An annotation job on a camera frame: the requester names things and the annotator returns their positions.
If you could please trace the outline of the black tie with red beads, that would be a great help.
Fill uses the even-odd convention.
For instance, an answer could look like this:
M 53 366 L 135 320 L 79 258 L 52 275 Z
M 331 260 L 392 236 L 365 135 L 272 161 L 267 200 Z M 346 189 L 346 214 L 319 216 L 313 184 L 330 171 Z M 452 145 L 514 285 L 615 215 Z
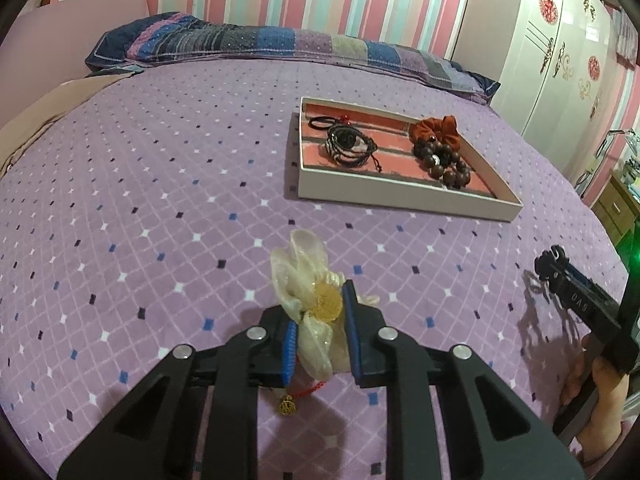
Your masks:
M 347 115 L 343 115 L 341 117 L 333 117 L 333 116 L 316 116 L 311 117 L 308 120 L 308 125 L 310 128 L 319 131 L 328 131 L 329 129 L 336 126 L 349 126 L 350 119 Z

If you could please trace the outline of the orange fabric scrunchie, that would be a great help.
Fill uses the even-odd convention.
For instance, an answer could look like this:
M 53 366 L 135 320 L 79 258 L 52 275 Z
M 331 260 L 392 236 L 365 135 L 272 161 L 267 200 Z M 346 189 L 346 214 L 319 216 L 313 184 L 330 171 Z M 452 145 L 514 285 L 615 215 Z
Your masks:
M 458 133 L 457 119 L 452 115 L 423 118 L 409 128 L 409 138 L 413 143 L 435 138 L 440 143 L 449 145 L 455 152 L 460 150 L 461 136 Z

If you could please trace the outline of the small black claw clip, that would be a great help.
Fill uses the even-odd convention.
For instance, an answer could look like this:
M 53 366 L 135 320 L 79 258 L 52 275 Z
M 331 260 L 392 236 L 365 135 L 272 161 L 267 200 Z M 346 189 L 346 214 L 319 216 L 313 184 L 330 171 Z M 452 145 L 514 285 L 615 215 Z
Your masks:
M 564 248 L 560 245 L 552 245 L 535 259 L 535 272 L 542 282 L 548 284 L 550 292 L 556 293 L 558 284 L 564 280 L 569 262 Z

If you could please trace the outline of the wooden bedside drawer cabinet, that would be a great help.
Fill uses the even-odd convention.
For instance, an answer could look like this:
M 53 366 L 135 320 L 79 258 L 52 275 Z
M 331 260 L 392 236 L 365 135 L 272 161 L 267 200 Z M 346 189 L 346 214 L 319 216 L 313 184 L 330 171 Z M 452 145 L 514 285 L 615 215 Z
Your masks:
M 639 218 L 639 202 L 613 171 L 608 182 L 591 206 L 614 246 L 634 229 Z

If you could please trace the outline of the shallow tray with brick lining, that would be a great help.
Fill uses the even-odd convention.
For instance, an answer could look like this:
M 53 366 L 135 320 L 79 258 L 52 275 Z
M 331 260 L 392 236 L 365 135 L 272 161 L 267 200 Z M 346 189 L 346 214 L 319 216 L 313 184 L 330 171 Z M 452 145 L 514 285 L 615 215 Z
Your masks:
M 316 117 L 344 115 L 378 146 L 357 168 L 338 164 L 326 147 L 326 133 L 309 125 Z M 522 201 L 465 138 L 460 139 L 460 154 L 470 166 L 470 183 L 456 190 L 432 179 L 411 153 L 409 131 L 417 122 L 379 108 L 303 96 L 297 127 L 298 196 L 505 222 L 518 216 Z

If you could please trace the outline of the purple dotted bedspread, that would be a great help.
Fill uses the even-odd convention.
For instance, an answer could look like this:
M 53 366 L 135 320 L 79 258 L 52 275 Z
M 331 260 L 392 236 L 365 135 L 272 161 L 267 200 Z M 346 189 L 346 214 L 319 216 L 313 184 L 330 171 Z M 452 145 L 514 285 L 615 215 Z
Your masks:
M 305 96 L 452 115 L 522 201 L 497 223 L 300 200 Z M 162 66 L 53 125 L 1 182 L 1 405 L 55 474 L 176 344 L 218 346 L 274 304 L 294 229 L 421 344 L 469 344 L 543 419 L 584 326 L 534 261 L 562 245 L 612 296 L 627 272 L 574 188 L 490 108 L 415 81 L 291 61 Z

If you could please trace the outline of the white decorated wardrobe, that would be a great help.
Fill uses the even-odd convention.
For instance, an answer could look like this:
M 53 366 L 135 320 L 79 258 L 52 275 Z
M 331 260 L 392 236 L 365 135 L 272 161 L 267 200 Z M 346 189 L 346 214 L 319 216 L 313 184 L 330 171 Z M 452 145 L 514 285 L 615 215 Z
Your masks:
M 611 32 L 601 0 L 468 0 L 452 57 L 500 84 L 492 108 L 576 182 L 608 102 Z

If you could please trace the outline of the patchwork striped pillow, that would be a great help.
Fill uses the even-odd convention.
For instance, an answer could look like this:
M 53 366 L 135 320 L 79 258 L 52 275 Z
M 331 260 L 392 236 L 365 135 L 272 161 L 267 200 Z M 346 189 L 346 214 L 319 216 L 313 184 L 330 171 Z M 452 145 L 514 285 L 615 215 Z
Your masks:
M 159 66 L 197 58 L 282 58 L 409 78 L 488 104 L 500 82 L 440 56 L 398 44 L 279 26 L 209 23 L 182 12 L 140 18 L 104 32 L 85 59 L 97 72 L 134 63 Z

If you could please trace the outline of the pink headboard cushion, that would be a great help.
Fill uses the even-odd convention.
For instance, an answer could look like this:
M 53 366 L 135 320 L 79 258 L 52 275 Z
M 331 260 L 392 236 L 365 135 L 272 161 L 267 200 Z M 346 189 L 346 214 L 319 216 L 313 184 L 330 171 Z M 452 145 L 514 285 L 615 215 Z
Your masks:
M 146 0 L 63 0 L 17 18 L 1 44 L 2 124 L 88 75 L 85 58 L 104 32 L 148 15 Z

